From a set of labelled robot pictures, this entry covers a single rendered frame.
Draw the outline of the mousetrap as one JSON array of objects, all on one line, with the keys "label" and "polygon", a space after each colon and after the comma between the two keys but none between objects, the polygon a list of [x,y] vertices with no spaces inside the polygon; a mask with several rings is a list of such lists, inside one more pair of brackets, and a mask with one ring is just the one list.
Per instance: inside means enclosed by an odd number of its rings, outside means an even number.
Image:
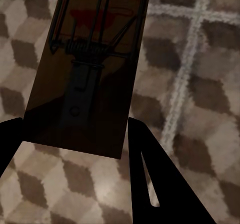
[{"label": "mousetrap", "polygon": [[121,159],[149,0],[57,0],[21,141]]}]

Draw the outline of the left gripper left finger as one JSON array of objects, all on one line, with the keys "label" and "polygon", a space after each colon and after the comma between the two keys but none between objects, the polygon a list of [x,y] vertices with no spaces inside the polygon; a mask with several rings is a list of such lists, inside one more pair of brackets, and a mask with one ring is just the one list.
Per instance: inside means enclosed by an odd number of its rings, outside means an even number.
[{"label": "left gripper left finger", "polygon": [[22,143],[21,117],[0,122],[0,177]]}]

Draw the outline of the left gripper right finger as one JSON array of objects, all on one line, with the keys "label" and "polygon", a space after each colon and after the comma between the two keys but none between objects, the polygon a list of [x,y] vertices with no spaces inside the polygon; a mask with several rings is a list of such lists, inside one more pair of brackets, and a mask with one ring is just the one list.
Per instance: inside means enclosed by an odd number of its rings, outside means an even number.
[{"label": "left gripper right finger", "polygon": [[[128,117],[133,224],[216,224],[150,129]],[[150,203],[143,154],[160,207]]]}]

